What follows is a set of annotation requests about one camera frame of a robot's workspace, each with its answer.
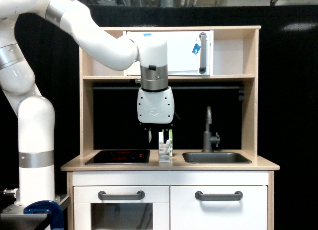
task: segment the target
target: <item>sink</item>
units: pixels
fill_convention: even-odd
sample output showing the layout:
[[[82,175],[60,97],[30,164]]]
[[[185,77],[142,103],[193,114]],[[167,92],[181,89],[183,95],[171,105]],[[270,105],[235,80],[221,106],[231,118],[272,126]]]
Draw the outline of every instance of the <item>sink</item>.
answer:
[[[183,153],[185,162],[192,164],[249,164],[252,163],[239,153],[203,153],[203,152],[187,152]]]

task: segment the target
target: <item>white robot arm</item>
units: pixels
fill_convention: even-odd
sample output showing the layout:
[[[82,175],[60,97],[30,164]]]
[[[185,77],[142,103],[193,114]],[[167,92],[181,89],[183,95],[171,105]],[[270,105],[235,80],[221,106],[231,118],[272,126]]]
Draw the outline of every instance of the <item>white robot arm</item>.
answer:
[[[141,63],[138,118],[145,123],[169,123],[174,102],[168,86],[167,48],[153,37],[115,39],[91,19],[77,0],[0,0],[0,86],[18,116],[20,195],[27,206],[53,200],[54,108],[42,97],[32,69],[14,37],[19,14],[36,13],[70,34],[83,50],[114,70]]]

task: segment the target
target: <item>faucet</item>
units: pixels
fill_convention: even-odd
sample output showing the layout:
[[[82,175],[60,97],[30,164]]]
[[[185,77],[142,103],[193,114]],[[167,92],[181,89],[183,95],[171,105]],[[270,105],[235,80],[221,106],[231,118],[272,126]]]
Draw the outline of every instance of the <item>faucet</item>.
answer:
[[[218,133],[212,136],[210,132],[210,124],[212,124],[212,111],[211,107],[207,106],[207,115],[205,117],[205,132],[203,133],[203,150],[202,152],[213,152],[212,144],[216,144],[218,147],[220,143],[220,136]]]

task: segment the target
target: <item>silver metal ring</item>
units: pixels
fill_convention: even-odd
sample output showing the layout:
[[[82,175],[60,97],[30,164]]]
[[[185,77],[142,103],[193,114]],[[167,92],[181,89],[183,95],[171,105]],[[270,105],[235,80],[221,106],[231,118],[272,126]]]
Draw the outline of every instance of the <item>silver metal ring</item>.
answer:
[[[54,151],[22,153],[19,152],[19,167],[41,168],[54,165]]]
[[[75,0],[51,0],[45,12],[45,19],[60,28],[62,16],[73,1]]]
[[[24,60],[24,55],[18,44],[7,45],[0,48],[0,70]]]
[[[146,90],[161,90],[168,87],[168,66],[156,67],[156,70],[140,66],[141,87]]]

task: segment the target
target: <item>gray handle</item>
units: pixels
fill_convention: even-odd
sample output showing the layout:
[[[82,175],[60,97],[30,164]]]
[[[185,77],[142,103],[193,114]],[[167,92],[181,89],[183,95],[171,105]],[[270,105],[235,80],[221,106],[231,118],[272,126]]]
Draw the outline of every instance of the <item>gray handle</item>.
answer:
[[[243,198],[243,193],[237,191],[234,194],[203,194],[197,191],[194,196],[201,201],[239,201]]]
[[[137,194],[106,194],[104,191],[98,193],[100,200],[141,200],[144,197],[144,191],[138,191]]]
[[[207,34],[202,32],[199,35],[201,40],[201,60],[199,72],[204,74],[206,71],[206,60],[207,60]]]

